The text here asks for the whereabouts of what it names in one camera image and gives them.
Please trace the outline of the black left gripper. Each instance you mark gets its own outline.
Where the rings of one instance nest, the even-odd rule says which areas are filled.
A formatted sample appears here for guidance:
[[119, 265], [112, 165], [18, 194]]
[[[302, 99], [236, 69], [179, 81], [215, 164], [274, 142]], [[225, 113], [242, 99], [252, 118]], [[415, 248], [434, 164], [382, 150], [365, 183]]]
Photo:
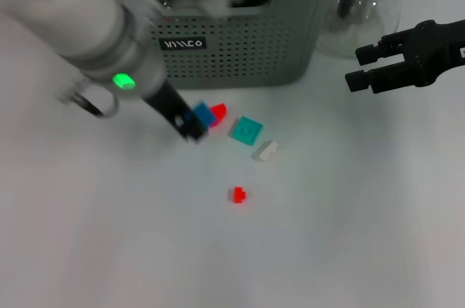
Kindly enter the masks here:
[[181, 135], [186, 141], [198, 143], [208, 134], [208, 128], [201, 122], [195, 122], [195, 113], [168, 81], [164, 81], [158, 90], [143, 101], [172, 126], [181, 126]]

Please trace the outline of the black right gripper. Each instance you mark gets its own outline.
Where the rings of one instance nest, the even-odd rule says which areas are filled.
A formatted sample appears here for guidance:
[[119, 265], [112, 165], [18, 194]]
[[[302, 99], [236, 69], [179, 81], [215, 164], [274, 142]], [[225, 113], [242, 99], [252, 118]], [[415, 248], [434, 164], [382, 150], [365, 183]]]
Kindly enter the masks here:
[[374, 94], [407, 86], [429, 86], [447, 70], [465, 65], [465, 20], [438, 24], [434, 20], [383, 37], [377, 45], [355, 50], [360, 65], [402, 54], [403, 62], [364, 71], [347, 73], [351, 92], [371, 88]]

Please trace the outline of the blue square toy brick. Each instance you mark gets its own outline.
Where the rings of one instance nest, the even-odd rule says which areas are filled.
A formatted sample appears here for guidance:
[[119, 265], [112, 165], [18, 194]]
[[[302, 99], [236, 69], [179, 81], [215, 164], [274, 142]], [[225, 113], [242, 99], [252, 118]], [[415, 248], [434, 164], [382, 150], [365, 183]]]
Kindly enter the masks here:
[[192, 112], [206, 128], [209, 128], [217, 120], [217, 117], [205, 102], [199, 102], [196, 104], [192, 108]]

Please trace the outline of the small red brick with stud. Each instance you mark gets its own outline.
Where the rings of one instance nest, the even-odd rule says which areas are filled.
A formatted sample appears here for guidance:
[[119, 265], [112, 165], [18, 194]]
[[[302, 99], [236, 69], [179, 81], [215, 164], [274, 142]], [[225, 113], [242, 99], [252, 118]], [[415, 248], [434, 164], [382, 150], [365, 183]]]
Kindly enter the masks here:
[[236, 186], [228, 190], [228, 200], [234, 204], [242, 204], [247, 199], [247, 193], [241, 186]]

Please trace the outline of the orange-red wedge toy block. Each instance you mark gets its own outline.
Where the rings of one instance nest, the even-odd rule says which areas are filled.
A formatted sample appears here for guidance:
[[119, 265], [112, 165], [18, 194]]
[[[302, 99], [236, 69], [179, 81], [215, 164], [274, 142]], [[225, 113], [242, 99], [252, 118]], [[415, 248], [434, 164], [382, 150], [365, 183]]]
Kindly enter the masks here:
[[227, 115], [227, 107], [224, 103], [212, 106], [209, 108], [209, 110], [214, 116], [214, 121], [209, 124], [210, 127], [214, 127], [220, 124]]

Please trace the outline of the grey-green perforated storage bin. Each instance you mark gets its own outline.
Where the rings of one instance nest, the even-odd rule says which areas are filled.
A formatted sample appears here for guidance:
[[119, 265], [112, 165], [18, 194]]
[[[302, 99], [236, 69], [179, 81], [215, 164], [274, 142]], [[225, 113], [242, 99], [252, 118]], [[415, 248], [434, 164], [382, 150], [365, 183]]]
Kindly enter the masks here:
[[266, 0], [211, 20], [166, 9], [151, 30], [178, 89], [281, 86], [304, 75], [330, 0]]

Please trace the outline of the teal square toy plate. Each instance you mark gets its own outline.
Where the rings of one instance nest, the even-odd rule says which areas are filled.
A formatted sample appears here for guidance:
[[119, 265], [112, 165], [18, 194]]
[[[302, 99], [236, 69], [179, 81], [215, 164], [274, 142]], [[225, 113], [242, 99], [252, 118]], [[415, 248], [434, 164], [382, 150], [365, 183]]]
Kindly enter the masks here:
[[230, 136], [245, 145], [253, 146], [262, 130], [262, 123], [242, 116], [236, 123]]

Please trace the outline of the white toy brick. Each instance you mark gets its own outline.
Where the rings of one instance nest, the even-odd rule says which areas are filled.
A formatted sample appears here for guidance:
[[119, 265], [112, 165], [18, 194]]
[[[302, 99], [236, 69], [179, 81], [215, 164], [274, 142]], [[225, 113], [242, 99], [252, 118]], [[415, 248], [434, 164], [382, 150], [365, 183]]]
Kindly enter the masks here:
[[277, 151], [278, 143], [275, 140], [264, 142], [252, 155], [252, 158], [258, 162], [268, 161]]

